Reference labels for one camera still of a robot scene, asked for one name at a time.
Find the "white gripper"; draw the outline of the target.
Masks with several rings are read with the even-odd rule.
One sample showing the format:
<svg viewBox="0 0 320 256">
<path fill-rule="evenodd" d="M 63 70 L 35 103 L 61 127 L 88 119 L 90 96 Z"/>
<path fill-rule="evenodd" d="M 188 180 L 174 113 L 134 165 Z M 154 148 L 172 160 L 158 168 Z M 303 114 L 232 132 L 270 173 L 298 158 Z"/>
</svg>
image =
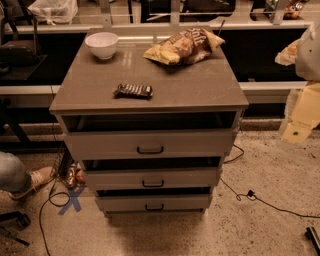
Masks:
<svg viewBox="0 0 320 256">
<path fill-rule="evenodd" d="M 295 63 L 299 39 L 293 41 L 275 57 L 275 62 L 289 66 Z M 282 125 L 282 139 L 291 144 L 301 144 L 320 123 L 320 83 L 308 82 L 298 93 L 292 120 Z"/>
</svg>

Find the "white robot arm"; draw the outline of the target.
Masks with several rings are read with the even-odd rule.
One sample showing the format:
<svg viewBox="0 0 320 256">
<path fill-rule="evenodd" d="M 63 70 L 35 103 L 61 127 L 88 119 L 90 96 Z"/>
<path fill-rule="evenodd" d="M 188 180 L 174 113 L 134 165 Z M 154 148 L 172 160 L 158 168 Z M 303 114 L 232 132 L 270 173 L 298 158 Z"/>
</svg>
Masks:
<svg viewBox="0 0 320 256">
<path fill-rule="evenodd" d="M 307 81 L 304 88 L 291 92 L 287 98 L 281 134 L 282 140 L 300 144 L 320 124 L 320 20 L 278 53 L 275 62 L 284 66 L 294 64 L 296 74 Z"/>
</svg>

